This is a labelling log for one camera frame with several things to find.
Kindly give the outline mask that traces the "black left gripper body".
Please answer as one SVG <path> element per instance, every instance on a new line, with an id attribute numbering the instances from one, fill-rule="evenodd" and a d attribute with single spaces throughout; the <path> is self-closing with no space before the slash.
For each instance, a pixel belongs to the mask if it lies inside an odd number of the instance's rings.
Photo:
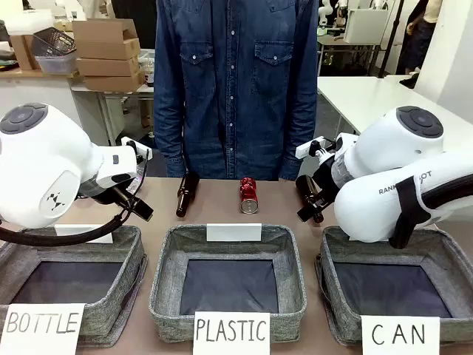
<path id="1" fill-rule="evenodd" d="M 132 194 L 127 190 L 134 183 L 134 179 L 129 179 L 118 183 L 113 187 L 104 189 L 90 181 L 84 182 L 79 187 L 79 196 L 91 198 L 101 205 L 116 204 L 121 207 L 127 207 Z"/>

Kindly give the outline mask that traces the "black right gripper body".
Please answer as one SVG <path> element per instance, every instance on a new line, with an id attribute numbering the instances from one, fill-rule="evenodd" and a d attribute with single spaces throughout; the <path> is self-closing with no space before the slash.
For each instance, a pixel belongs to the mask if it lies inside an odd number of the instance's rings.
<path id="1" fill-rule="evenodd" d="M 336 198 L 336 184 L 332 177 L 334 158 L 328 158 L 313 174 L 313 180 L 319 187 L 315 204 L 321 211 L 332 204 Z"/>

